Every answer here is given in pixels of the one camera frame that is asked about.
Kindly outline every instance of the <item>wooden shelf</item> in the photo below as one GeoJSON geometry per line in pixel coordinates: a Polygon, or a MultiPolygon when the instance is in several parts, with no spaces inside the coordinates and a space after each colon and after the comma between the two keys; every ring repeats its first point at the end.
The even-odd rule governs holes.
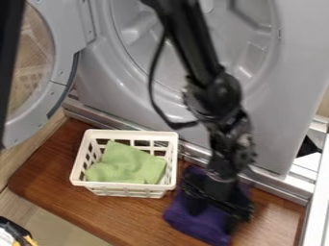
{"type": "MultiPolygon", "coordinates": [[[[14,193],[114,245],[205,245],[165,223],[163,199],[97,197],[73,186],[69,174],[80,141],[90,125],[69,119],[9,180],[14,193]]],[[[233,245],[289,246],[297,242],[304,208],[257,189],[254,221],[240,225],[233,245]]]]}

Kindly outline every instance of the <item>green cloth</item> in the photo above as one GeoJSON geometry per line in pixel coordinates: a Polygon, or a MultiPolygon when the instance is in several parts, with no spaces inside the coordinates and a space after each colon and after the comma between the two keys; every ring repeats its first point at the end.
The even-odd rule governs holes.
{"type": "Polygon", "coordinates": [[[86,177],[91,182],[157,184],[165,172],[165,160],[132,146],[109,141],[102,160],[93,164],[86,177]]]}

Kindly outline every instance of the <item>washing machine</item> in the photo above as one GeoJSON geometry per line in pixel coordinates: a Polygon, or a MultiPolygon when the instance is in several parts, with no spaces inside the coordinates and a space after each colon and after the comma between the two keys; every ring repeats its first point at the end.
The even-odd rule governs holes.
{"type": "MultiPolygon", "coordinates": [[[[259,154],[255,167],[287,177],[328,83],[329,33],[324,25],[329,23],[329,2],[200,4],[220,62],[242,86],[259,154]]],[[[42,128],[63,103],[75,75],[81,108],[66,101],[68,113],[82,119],[92,111],[90,122],[99,123],[102,115],[118,128],[170,131],[152,108],[147,90],[162,31],[157,15],[138,0],[28,1],[4,146],[14,146],[42,128]]],[[[193,119],[182,100],[186,75],[167,40],[154,91],[172,121],[193,119]]],[[[208,133],[201,124],[179,135],[183,147],[207,159],[208,133]]]]}

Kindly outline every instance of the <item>laundry basket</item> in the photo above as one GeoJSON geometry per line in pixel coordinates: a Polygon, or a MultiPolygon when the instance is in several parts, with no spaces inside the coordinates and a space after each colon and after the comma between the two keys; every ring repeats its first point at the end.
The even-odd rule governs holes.
{"type": "Polygon", "coordinates": [[[98,196],[162,198],[176,186],[178,135],[173,132],[87,130],[70,175],[73,185],[84,186],[98,196]],[[165,159],[164,176],[158,184],[88,182],[86,170],[101,160],[109,140],[134,146],[165,159]]]}

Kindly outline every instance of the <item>door glass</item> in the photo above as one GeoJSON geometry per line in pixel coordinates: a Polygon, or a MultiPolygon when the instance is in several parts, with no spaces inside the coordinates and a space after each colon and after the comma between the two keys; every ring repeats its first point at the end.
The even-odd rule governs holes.
{"type": "Polygon", "coordinates": [[[54,65],[55,48],[48,26],[27,4],[13,73],[8,119],[31,107],[46,89],[54,65]]]}

